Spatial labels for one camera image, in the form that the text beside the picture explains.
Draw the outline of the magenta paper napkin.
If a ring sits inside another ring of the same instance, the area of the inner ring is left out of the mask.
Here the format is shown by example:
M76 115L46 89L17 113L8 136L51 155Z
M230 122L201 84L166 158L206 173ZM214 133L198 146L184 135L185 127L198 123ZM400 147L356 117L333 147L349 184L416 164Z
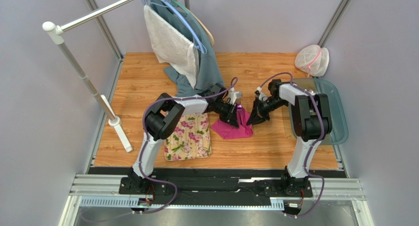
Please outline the magenta paper napkin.
M237 111L237 118L239 128L235 128L219 119L211 126L211 129L225 140L252 137L252 125L246 125L248 119L250 118L250 114L245 110L245 108L241 108Z

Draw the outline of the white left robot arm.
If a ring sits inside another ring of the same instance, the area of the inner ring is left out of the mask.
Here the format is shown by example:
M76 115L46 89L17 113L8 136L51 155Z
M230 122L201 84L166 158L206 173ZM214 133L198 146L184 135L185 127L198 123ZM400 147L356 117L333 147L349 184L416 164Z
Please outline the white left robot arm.
M137 161L128 174L130 183L141 192L149 186L159 149L175 131L182 116L214 112L219 115L222 122L238 128L237 108L233 102L224 100L227 93L229 88L215 84L189 97L172 97L162 93L155 102L151 103L143 114L144 140Z

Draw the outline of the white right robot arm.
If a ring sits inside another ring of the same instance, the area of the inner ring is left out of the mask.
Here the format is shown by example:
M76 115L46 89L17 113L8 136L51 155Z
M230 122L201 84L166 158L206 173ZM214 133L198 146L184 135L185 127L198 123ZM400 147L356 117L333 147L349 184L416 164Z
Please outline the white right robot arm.
M283 179L304 180L309 176L309 167L314 153L322 140L332 130L329 98L324 93L302 89L294 82L274 79L268 84L270 96L255 92L255 100L247 125L256 125L270 120L270 112L287 106L297 136L293 156L286 166Z

